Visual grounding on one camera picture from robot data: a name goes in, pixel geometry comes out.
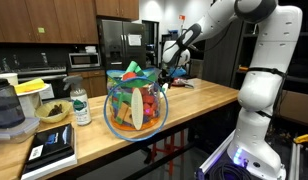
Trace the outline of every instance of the backsplash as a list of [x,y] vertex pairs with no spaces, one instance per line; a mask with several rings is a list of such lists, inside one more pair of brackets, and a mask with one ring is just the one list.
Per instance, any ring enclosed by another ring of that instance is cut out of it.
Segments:
[[70,44],[4,44],[0,43],[0,67],[2,59],[6,58],[11,69],[15,68],[13,55],[20,62],[21,68],[43,66],[41,53],[45,53],[49,65],[65,65],[68,63],[68,53],[77,51],[75,45]]

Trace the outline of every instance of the bowl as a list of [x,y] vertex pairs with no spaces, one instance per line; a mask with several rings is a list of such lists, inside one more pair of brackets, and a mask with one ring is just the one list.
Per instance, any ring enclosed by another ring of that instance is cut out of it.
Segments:
[[[60,104],[62,105],[62,113],[48,117],[48,114],[55,107],[55,105],[59,106]],[[51,101],[37,108],[35,111],[35,116],[40,118],[41,121],[45,123],[57,123],[67,116],[71,107],[72,104],[65,100]]]

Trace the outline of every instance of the food item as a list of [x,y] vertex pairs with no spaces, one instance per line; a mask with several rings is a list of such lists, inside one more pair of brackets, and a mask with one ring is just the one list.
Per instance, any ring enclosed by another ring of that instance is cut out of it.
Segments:
[[26,83],[22,83],[14,86],[16,94],[30,92],[37,89],[41,89],[45,86],[44,81],[42,79],[34,79],[32,81],[28,81]]
[[62,112],[63,112],[62,111],[62,104],[60,104],[59,106],[54,105],[54,108],[48,113],[48,117],[61,114]]

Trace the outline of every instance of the microwave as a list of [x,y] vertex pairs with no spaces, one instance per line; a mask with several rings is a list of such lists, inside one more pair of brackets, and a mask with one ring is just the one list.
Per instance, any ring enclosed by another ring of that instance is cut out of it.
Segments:
[[71,68],[99,67],[98,53],[69,53]]

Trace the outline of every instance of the stool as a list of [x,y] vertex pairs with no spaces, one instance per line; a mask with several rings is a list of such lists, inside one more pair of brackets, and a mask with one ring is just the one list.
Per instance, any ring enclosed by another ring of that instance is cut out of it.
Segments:
[[[156,143],[153,143],[153,147],[152,147],[152,162],[154,162],[155,160],[155,156],[157,154],[157,152],[163,152],[165,155],[171,154],[173,153],[175,150],[183,148],[184,147],[184,130],[181,131],[181,139],[180,139],[180,146],[175,146],[174,142],[175,142],[175,134],[170,136],[170,143],[167,143],[167,138],[164,138],[164,149],[160,149],[157,148]],[[168,173],[169,175],[173,175],[173,160],[169,161],[169,170]]]

